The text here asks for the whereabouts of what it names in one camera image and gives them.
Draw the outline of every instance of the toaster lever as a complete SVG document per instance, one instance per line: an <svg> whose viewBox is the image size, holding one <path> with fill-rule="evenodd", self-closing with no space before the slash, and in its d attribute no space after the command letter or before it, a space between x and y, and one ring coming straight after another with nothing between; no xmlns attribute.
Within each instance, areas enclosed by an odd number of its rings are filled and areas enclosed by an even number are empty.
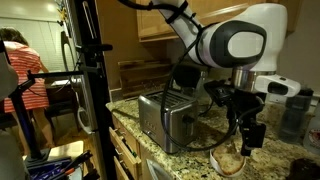
<svg viewBox="0 0 320 180"><path fill-rule="evenodd" d="M182 117L182 122L186 125L186 136L191 136L193 134L192 123L195 122L195 119L189 115L184 115Z"/></svg>

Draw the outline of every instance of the black cable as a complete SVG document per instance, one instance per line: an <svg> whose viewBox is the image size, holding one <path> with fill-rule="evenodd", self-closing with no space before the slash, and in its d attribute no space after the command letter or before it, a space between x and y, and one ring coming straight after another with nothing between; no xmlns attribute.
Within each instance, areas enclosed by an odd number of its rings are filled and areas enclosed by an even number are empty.
<svg viewBox="0 0 320 180"><path fill-rule="evenodd" d="M136 10L152 10L152 9L165 9L165 10L170 10L172 12L176 12L179 10L179 7L176 7L176 6L173 6L171 4L157 4L157 5L154 5L152 3L152 1L149 3L149 5L141 5L141 4L137 4L137 3L134 3L130 0L118 0L119 2L121 2L122 4L130 7L130 8L133 8L133 9L136 9ZM193 17L195 15L191 15L191 17L189 17L186 13L181 13L181 16L188 19L189 21L191 21L192 24L194 24L198 30L200 30L202 27L200 24L196 23L195 20L193 19Z"/></svg>
<svg viewBox="0 0 320 180"><path fill-rule="evenodd" d="M201 37L202 37L202 33L204 32L204 29L212 26L213 24L210 24L206 27L204 27L199 33L198 33L198 36L196 38L195 41L193 41L193 43L186 49L186 51L184 52L184 54L179 58L179 61L177 64L174 65L174 67L172 68L172 71L170 72L170 75L169 75L169 80L166 82L165 84L165 87L164 87L164 90L163 90L163 94L162 94L162 101L161 101L161 124L162 124L162 128L166 134L166 136L170 139L170 141L175 144L176 146L178 146L180 149L183 149L185 151L206 151L206 150L210 150L212 148L215 148L219 145L221 145L223 142L225 142L227 139L229 139L233 134L234 132L237 130L238 128L238 121L236 119L233 119L233 121L235 121L235 124L233 127L229 127L229 130L228 132L225 134L225 136L219 140L217 143L215 144L212 144L210 146L207 146L207 147L203 147L203 148L192 148L192 147L187 147L186 145L184 144L181 144L180 142L178 142L177 140L175 140L171 135L170 133L168 132L166 126L165 126L165 122L164 122L164 116L165 116L165 113L167 112L165 110L165 102L166 102L166 96L167 96L167 93L168 93L168 90L169 90L169 86L170 86L170 82L172 80L172 77L173 77L173 72L175 71L175 69L177 68L177 66L184 60L184 57L189 53L189 51L200 41Z"/></svg>
<svg viewBox="0 0 320 180"><path fill-rule="evenodd" d="M249 109L248 111L242 113L240 116L239 116L239 123L242 124L243 122L243 117L247 116L248 114L251 114L251 113L259 113L263 110L263 107L264 107L264 102L263 100L259 97L259 96L256 96L256 99L259 101L260 105L258 107L255 107L255 108L252 108L252 109Z"/></svg>
<svg viewBox="0 0 320 180"><path fill-rule="evenodd" d="M210 103L210 106L208 107L208 109L206 109L206 110L205 110L204 112L202 112L202 113L199 113L198 116L205 116L205 115L210 111L210 109L212 108L213 104L214 104L214 101L211 99L211 103Z"/></svg>
<svg viewBox="0 0 320 180"><path fill-rule="evenodd" d="M149 3L148 6L144 6L144 5L141 5L141 4L136 4L136 3L133 3L129 0L119 0L122 4L130 7L130 8L133 8L133 9L138 9L138 10L152 10L152 9L166 9L166 10L171 10L173 12L179 10L178 7L176 6L173 6L173 5L170 5L170 4L158 4L158 5L153 5L152 2ZM220 144L222 144L223 142L225 142L227 139L230 138L230 136L233 135L233 133L236 131L236 129L238 128L238 121L236 121L235 125L233 128L229 128L229 131L226 133L226 135L220 140L218 141L216 144L213 144L211 146L208 146L208 147L204 147L204 148L191 148L191 147L187 147L185 146L184 144L181 144L179 143L178 141L176 141L168 132L168 130L166 129L166 126L165 126L165 122L164 122L164 115L166 113L166 110L165 110L165 102L166 102L166 96L167 96L167 93L168 93L168 90L169 90L169 87L170 87L170 82L172 81L172 77L173 77L173 72L175 71L175 69L177 68L177 66L184 60L184 57L189 53L189 51L196 45L199 43L201 37L202 37L202 33L204 32L205 29L209 28L210 26L216 24L216 23L213 23L213 24L209 24L208 26L206 27L202 27L200 24L197 24L194 20L194 14L191 15L191 17L189 17L187 14L185 14L184 12L181 13L181 16L188 19L189 21L191 21L198 29L198 34L197 34L197 38L190 44L190 46L186 49L186 51L184 52L184 54L179 58L179 61L177 64L175 64L170 72L170 75L169 75L169 80L166 82L165 84L165 87L164 87L164 90L163 90L163 94L162 94L162 101L161 101L161 124L162 124L162 128L166 134L166 136L170 139L170 141L172 143L174 143L176 146L178 146L180 149L183 149L183 150L186 150L186 151L205 151L205 150L210 150L214 147L217 147L219 146Z"/></svg>
<svg viewBox="0 0 320 180"><path fill-rule="evenodd" d="M79 55L79 57L78 57L78 60L77 60L77 62L76 62L76 65L75 65L74 68L73 68L73 72L76 70L77 66L79 65L81 56L82 56L82 53L80 53L80 55ZM32 92L33 94L37 95L37 96L41 96L41 97L52 96L52 95L54 95L54 94L59 93L63 88L65 88L65 87L69 84L69 82L70 82L70 84L71 84L70 79L71 79L71 76L69 76L68 81L67 81L61 88L59 88L57 91L55 91L55 92L53 92L53 93L50 93L49 95L47 94L47 96L38 94L38 93L34 92L33 90L31 90L30 88L28 88L28 90L29 90L30 92Z"/></svg>

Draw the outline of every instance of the cabinet door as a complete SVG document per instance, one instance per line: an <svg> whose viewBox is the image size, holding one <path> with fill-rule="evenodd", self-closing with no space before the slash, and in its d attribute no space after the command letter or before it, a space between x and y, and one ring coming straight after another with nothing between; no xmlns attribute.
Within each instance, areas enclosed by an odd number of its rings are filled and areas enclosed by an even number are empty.
<svg viewBox="0 0 320 180"><path fill-rule="evenodd" d="M142 180L150 180L150 179L154 179L151 175L151 172L149 170L148 167L148 160L150 161L154 161L156 162L156 160L153 158L153 156L151 155L151 153L144 148L143 146L140 145L140 149L141 149L141 168L142 168ZM159 167L153 165L154 168L154 172L156 174L156 176L158 177L158 179L162 180L172 180L175 179L174 177L171 177L171 175L169 175L164 169L163 167Z"/></svg>
<svg viewBox="0 0 320 180"><path fill-rule="evenodd" d="M228 20L249 6L266 0L191 0L191 9L203 25Z"/></svg>
<svg viewBox="0 0 320 180"><path fill-rule="evenodd" d="M127 176L126 172L123 170L118 159L116 157L113 157L113 160L116 168L117 180L129 180L129 177Z"/></svg>
<svg viewBox="0 0 320 180"><path fill-rule="evenodd" d="M147 5L150 0L136 0ZM230 19L253 4L266 0L188 0L193 12L203 25ZM138 32L140 41L177 38L158 10L138 11Z"/></svg>
<svg viewBox="0 0 320 180"><path fill-rule="evenodd" d="M115 117L112 116L112 121L115 127L115 131L118 131L121 136L120 139L124 138L126 145L130 148L131 153L140 154L139 142L135 139L135 137L121 124L121 122Z"/></svg>
<svg viewBox="0 0 320 180"><path fill-rule="evenodd" d="M109 127L109 133L111 142L119 156L119 160L123 161L134 179L139 179L141 174L141 159L130 152L122 141L122 138L119 137L117 132L111 127Z"/></svg>
<svg viewBox="0 0 320 180"><path fill-rule="evenodd" d="M150 0L136 0L137 3L148 5ZM172 28L165 22L165 19L158 10L137 11L138 35L140 41L149 39L168 39L176 37Z"/></svg>

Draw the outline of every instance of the black metal stand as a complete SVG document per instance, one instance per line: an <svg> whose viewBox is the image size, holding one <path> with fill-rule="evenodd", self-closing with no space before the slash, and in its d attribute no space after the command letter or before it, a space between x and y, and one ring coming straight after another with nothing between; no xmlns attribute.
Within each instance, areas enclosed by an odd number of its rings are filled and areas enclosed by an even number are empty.
<svg viewBox="0 0 320 180"><path fill-rule="evenodd" d="M50 153L50 149L43 151L43 153L40 152L39 147L36 143L34 128L31 124L31 121L29 120L27 110L22 100L22 93L33 84L34 80L28 80L25 83L19 85L16 90L9 96L17 113L20 127L30 149L30 156L27 156L27 159L25 160L27 166L32 163L46 161Z"/></svg>
<svg viewBox="0 0 320 180"><path fill-rule="evenodd" d="M40 164L47 161L50 153L50 149L39 150L36 142L35 131L33 125L29 119L27 110L23 103L22 93L29 89L34 83L35 78L45 78L45 77L60 77L60 76L70 76L70 75L80 75L83 74L82 71L73 72L61 72L61 73L43 73L43 74L31 74L28 71L28 79L26 82L18 85L16 90L10 94L12 104L18 116L18 121L22 132L25 136L26 142L30 149L30 155L27 156L25 164L27 167L34 166L35 164Z"/></svg>

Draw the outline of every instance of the striped shirt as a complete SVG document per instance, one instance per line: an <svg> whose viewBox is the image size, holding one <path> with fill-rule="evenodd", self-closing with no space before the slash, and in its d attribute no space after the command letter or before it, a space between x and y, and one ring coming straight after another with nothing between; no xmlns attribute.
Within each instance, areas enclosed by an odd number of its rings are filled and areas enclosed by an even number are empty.
<svg viewBox="0 0 320 180"><path fill-rule="evenodd" d="M11 66L19 76L19 84L28 80L28 70L30 70L32 74L37 74L41 70L40 57L35 50L16 42L6 41L4 43L10 43L10 45L14 43L16 46L15 50L8 51L8 56ZM22 99L27 110L49 106L44 80L35 79L35 81L36 83L32 85L30 89L41 96L36 95L29 90L23 92ZM15 111L11 99L5 99L4 110L6 113Z"/></svg>

